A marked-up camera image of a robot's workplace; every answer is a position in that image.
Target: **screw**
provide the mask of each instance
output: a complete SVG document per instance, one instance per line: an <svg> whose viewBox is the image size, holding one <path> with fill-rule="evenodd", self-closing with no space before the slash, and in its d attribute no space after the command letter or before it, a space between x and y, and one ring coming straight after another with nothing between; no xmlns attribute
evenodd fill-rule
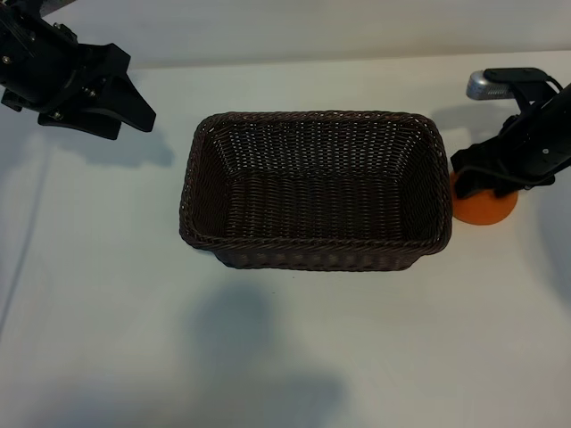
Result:
<svg viewBox="0 0 571 428"><path fill-rule="evenodd" d="M89 98L95 98L97 96L97 92L94 89L89 89L88 87L84 87L83 88L83 92L89 97Z"/></svg>

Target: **orange object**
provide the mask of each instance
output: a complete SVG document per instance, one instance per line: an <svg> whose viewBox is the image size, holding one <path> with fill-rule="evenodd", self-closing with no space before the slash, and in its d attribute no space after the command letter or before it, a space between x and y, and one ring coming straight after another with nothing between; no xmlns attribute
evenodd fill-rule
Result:
<svg viewBox="0 0 571 428"><path fill-rule="evenodd" d="M493 190L484 190L467 199L458 199L454 192L456 174L450 175L452 189L452 208L454 217L470 225L488 226L500 223L506 218L517 203L517 192L497 198Z"/></svg>

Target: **white table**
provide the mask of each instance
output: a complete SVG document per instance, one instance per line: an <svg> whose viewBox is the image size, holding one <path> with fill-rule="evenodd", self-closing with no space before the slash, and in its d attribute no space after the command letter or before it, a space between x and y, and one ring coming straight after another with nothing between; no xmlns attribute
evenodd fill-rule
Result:
<svg viewBox="0 0 571 428"><path fill-rule="evenodd" d="M450 156L517 111L464 95L505 66L571 80L569 52L138 70L156 129L117 142L2 109L0 426L568 427L568 171L404 272L238 271L178 236L210 114L418 112Z"/></svg>

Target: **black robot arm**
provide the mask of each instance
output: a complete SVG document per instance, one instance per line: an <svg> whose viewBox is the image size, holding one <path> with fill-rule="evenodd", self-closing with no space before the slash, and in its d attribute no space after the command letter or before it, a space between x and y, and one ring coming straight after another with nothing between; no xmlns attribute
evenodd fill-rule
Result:
<svg viewBox="0 0 571 428"><path fill-rule="evenodd" d="M127 76L131 57L116 45L82 45L42 11L54 1L0 4L2 104L39 112L37 122L116 139L121 123L150 132L155 113Z"/></svg>
<svg viewBox="0 0 571 428"><path fill-rule="evenodd" d="M499 197L551 185L571 165L571 86L538 69L489 69L472 74L470 98L515 98L521 113L501 132L451 157L460 199L492 189Z"/></svg>

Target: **brown wicker basket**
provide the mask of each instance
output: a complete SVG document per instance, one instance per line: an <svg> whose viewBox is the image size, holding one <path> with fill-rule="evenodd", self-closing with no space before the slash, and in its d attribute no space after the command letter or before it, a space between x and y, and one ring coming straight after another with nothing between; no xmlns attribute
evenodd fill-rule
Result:
<svg viewBox="0 0 571 428"><path fill-rule="evenodd" d="M180 234L233 268L408 268L451 237L442 138L408 113L211 116L194 134Z"/></svg>

